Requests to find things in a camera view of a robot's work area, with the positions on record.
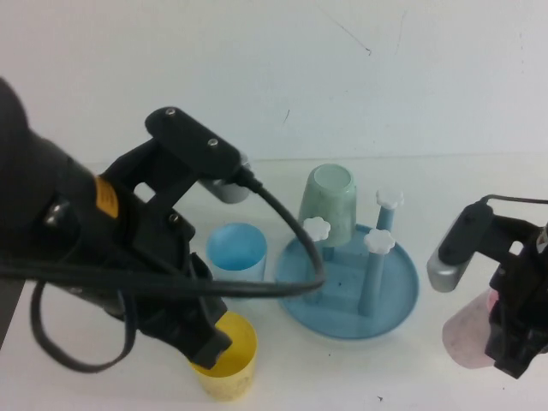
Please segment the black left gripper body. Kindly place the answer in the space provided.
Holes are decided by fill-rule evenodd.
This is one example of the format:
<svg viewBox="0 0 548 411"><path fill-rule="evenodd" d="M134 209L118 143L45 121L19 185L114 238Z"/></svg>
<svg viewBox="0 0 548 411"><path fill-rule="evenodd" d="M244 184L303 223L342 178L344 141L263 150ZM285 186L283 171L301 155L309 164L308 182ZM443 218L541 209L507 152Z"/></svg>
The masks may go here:
<svg viewBox="0 0 548 411"><path fill-rule="evenodd" d="M196 182L191 169L155 140L122 155L99 178L53 143L55 233L63 237L52 284L113 316L129 314L132 328L164 343L224 343L216 327L226 306L189 284L211 281L189 249L194 227L174 204Z"/></svg>

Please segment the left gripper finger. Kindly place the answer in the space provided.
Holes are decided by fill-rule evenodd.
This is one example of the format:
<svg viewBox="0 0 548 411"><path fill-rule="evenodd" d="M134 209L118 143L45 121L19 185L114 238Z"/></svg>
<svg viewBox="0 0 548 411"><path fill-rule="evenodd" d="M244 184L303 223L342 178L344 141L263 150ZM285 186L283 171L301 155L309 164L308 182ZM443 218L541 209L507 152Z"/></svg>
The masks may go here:
<svg viewBox="0 0 548 411"><path fill-rule="evenodd" d="M211 370L231 344L232 340L225 332L212 328L193 338L188 359L197 366Z"/></svg>

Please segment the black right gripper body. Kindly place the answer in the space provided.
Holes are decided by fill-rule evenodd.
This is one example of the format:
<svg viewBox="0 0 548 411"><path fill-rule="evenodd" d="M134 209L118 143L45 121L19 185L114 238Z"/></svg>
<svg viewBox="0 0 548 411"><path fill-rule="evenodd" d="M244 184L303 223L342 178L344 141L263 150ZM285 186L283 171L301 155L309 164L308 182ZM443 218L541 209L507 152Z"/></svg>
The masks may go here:
<svg viewBox="0 0 548 411"><path fill-rule="evenodd" d="M505 218L503 232L522 250L507 252L497 272L503 349L512 340L547 350L547 227Z"/></svg>

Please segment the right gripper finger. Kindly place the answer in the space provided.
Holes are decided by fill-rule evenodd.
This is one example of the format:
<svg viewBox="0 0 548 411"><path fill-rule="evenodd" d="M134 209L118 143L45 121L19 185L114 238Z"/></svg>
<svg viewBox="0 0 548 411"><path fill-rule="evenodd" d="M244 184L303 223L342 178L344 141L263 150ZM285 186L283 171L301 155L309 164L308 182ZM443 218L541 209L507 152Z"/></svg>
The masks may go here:
<svg viewBox="0 0 548 411"><path fill-rule="evenodd" d="M496 360L496 368L518 379L528 369L535 356L534 336L530 331L502 334L501 354Z"/></svg>
<svg viewBox="0 0 548 411"><path fill-rule="evenodd" d="M505 301L498 299L489 314L490 333L485 353L493 360L506 359L509 354L509 334Z"/></svg>

